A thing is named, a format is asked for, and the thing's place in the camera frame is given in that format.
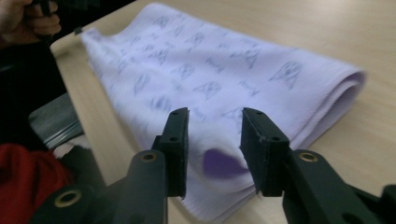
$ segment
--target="lavender cloth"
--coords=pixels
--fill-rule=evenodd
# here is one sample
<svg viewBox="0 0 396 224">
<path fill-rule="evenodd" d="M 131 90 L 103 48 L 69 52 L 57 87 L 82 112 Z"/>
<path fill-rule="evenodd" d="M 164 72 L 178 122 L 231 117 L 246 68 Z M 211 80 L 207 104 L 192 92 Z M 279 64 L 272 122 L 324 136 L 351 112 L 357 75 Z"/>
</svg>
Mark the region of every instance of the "lavender cloth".
<svg viewBox="0 0 396 224">
<path fill-rule="evenodd" d="M 122 32 L 82 34 L 92 70 L 121 120 L 150 148 L 168 113 L 190 110 L 187 196 L 198 218 L 221 222 L 254 192 L 238 149 L 241 110 L 266 113 L 307 148 L 347 112 L 364 83 L 351 64 L 239 34 L 161 4 Z"/>
</svg>

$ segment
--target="table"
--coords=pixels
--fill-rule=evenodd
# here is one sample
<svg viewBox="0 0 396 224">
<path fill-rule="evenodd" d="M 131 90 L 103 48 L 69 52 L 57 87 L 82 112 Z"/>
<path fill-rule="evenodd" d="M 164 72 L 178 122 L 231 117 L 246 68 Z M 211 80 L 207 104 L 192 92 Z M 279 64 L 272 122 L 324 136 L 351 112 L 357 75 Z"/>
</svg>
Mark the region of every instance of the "table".
<svg viewBox="0 0 396 224">
<path fill-rule="evenodd" d="M 104 35 L 121 31 L 149 0 L 90 24 Z M 309 149 L 323 155 L 348 183 L 374 195 L 396 183 L 396 2 L 392 0 L 159 0 L 193 16 L 287 46 L 362 67 L 368 82 L 352 108 Z M 79 36 L 51 49 L 107 184 L 126 174 L 138 150 L 88 65 Z M 171 200 L 170 223 L 199 223 Z M 227 221 L 287 223 L 281 199 L 253 197 Z"/>
</svg>

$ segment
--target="human hand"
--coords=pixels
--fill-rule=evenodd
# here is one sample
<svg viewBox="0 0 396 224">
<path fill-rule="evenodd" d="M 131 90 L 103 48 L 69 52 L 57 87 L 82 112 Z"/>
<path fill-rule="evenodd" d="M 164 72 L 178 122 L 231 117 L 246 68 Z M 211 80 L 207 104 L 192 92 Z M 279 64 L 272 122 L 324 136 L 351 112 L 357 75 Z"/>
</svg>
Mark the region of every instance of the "human hand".
<svg viewBox="0 0 396 224">
<path fill-rule="evenodd" d="M 0 37 L 2 46 L 29 44 L 39 41 L 38 35 L 55 35 L 61 31 L 59 17 L 54 14 L 58 5 L 50 1 L 51 16 L 41 11 L 33 0 L 0 0 Z"/>
</svg>

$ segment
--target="red clothing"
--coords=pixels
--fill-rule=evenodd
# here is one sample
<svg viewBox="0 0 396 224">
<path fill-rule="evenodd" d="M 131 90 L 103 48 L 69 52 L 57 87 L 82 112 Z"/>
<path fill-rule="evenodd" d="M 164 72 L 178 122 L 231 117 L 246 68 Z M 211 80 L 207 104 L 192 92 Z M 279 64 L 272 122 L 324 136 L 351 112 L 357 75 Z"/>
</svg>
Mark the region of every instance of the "red clothing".
<svg viewBox="0 0 396 224">
<path fill-rule="evenodd" d="M 72 184 L 72 175 L 51 151 L 0 145 L 1 224 L 25 224 L 54 191 Z"/>
</svg>

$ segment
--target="purple spot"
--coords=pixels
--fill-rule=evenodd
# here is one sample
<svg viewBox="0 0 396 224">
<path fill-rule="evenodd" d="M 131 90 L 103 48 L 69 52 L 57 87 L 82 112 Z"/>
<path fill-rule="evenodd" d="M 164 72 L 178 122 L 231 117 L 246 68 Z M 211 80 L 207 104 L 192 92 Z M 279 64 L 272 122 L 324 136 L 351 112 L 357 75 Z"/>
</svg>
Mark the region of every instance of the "purple spot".
<svg viewBox="0 0 396 224">
<path fill-rule="evenodd" d="M 217 149 L 209 149 L 204 155 L 204 174 L 207 177 L 233 178 L 248 172 L 236 158 L 225 155 Z"/>
</svg>

